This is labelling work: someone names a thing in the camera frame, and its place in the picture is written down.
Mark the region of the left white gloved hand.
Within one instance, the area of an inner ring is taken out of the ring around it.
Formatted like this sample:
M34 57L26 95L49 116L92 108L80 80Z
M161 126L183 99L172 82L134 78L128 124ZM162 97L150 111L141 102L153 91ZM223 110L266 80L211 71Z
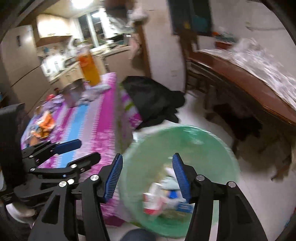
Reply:
M6 209L16 221L26 223L30 228L33 227L35 222L33 216L36 214L36 211L33 208L27 207L21 202L13 202L7 204Z

